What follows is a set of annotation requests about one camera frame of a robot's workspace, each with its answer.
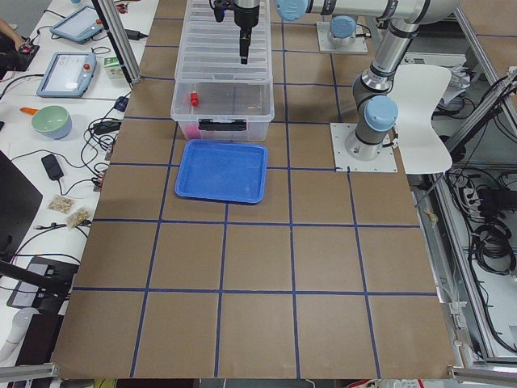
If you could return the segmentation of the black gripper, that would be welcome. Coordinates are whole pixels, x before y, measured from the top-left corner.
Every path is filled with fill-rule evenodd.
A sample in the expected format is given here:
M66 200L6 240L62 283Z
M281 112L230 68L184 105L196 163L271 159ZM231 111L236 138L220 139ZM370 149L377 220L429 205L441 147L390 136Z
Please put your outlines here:
M259 0L234 0L234 22L241 28L239 35L239 56L242 65L248 64L251 28L259 22Z

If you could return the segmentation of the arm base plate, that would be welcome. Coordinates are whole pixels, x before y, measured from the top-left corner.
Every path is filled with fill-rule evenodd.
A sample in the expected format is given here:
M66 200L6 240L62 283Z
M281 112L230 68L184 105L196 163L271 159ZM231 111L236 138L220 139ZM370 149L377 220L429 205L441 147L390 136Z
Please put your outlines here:
M353 22L355 32L349 36L340 37L332 34L330 22L317 22L317 41L321 53L366 55L366 31L359 24Z
M388 135L378 145L366 145L355 133L356 124L331 123L330 137L337 172L396 173L393 146Z

